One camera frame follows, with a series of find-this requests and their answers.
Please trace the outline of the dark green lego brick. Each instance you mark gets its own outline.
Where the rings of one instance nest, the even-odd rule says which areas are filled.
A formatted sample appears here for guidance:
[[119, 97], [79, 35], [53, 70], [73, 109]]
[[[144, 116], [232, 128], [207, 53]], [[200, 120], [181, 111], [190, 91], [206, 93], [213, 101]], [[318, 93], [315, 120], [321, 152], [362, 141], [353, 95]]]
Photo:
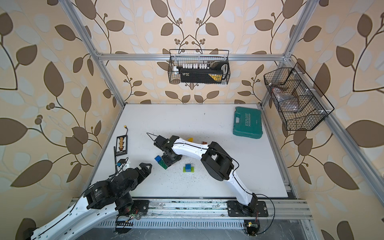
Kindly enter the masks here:
[[165, 170], [168, 168], [168, 166], [166, 165], [166, 163], [165, 163], [163, 160], [159, 161], [158, 164], [159, 164], [163, 169], [165, 169]]

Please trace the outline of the lime green lego brick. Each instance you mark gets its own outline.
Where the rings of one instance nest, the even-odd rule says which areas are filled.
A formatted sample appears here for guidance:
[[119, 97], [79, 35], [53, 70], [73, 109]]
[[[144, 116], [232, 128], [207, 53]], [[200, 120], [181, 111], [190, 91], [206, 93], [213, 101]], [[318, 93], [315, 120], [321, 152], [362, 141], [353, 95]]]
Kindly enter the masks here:
[[194, 171], [195, 171], [195, 169], [191, 165], [185, 165], [183, 167], [183, 172], [184, 173], [193, 173]]

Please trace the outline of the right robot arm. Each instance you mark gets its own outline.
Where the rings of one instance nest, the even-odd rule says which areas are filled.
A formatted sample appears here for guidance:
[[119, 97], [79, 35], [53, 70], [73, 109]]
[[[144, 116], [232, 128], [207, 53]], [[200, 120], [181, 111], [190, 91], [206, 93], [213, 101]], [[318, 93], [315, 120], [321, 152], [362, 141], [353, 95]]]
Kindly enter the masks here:
[[257, 195], [240, 180], [233, 164], [235, 160], [218, 143], [197, 144], [178, 136], [171, 136], [169, 139], [156, 136], [153, 142], [163, 152], [162, 160], [167, 167], [180, 161], [182, 157], [200, 160], [212, 178], [228, 185], [242, 211], [250, 214], [256, 212]]

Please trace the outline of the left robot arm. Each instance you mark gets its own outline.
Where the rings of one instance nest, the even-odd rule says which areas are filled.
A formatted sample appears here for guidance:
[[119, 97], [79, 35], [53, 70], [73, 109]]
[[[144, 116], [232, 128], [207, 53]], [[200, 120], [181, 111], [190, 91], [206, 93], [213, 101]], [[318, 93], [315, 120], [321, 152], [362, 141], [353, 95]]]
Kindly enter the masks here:
[[40, 228], [27, 228], [23, 240], [75, 240], [99, 223], [119, 216], [137, 214], [130, 194], [152, 171], [152, 164], [141, 163], [104, 181], [91, 185], [84, 194], [58, 217]]

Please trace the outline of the black hex key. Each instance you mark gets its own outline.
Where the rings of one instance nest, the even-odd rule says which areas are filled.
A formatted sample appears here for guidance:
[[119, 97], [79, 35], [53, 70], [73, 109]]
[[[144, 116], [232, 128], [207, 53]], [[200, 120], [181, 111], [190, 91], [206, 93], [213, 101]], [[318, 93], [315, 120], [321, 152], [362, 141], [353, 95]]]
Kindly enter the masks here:
[[116, 156], [116, 146], [114, 146], [114, 166], [115, 166], [115, 173], [113, 176], [116, 176], [118, 173], [118, 166], [117, 166], [117, 156]]

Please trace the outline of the black bit holder card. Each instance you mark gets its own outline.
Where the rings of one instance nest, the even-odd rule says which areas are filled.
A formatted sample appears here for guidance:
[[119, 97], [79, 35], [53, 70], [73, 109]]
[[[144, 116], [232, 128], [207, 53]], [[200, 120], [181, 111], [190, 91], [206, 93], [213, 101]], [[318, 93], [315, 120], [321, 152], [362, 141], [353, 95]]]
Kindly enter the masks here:
[[127, 154], [128, 152], [127, 139], [128, 139], [127, 135], [122, 135], [117, 137], [116, 150], [115, 150], [116, 156], [123, 156]]

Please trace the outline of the green tool case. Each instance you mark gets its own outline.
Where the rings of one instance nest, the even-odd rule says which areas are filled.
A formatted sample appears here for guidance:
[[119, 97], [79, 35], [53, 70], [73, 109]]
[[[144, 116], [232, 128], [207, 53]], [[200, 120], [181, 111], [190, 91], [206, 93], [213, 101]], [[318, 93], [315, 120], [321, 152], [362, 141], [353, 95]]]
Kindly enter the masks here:
[[260, 139], [263, 135], [262, 112], [258, 109], [236, 107], [233, 134], [239, 137]]

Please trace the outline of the black box in basket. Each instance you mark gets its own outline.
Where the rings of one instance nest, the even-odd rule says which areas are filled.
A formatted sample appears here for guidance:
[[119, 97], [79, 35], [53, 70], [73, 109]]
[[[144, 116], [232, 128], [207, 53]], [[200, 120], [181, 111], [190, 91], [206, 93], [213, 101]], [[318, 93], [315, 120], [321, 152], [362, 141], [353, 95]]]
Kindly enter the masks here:
[[221, 84], [230, 75], [229, 62], [211, 62], [206, 64], [183, 64], [174, 67], [183, 83]]

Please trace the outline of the plastic bag in basket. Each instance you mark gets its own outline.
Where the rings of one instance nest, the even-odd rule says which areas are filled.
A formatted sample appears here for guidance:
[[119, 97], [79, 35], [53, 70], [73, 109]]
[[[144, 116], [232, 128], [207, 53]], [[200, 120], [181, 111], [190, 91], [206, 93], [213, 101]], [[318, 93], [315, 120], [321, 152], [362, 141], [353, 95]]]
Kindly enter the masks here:
[[298, 112], [299, 98], [283, 92], [284, 89], [273, 87], [272, 91], [283, 112]]

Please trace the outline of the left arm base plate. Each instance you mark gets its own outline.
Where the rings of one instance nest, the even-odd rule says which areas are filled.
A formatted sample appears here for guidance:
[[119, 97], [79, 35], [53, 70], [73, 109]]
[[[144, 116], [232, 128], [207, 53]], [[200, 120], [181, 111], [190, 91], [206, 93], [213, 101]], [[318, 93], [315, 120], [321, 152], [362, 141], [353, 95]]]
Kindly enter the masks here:
[[149, 200], [133, 200], [119, 210], [120, 216], [146, 215], [149, 210]]

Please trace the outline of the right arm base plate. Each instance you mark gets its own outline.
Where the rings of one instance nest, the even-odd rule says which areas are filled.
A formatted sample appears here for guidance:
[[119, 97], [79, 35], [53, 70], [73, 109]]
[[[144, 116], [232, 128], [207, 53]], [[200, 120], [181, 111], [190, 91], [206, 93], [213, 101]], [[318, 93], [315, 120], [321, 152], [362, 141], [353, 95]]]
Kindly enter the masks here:
[[258, 201], [253, 207], [245, 206], [237, 201], [227, 201], [229, 217], [261, 217], [269, 216], [266, 202]]

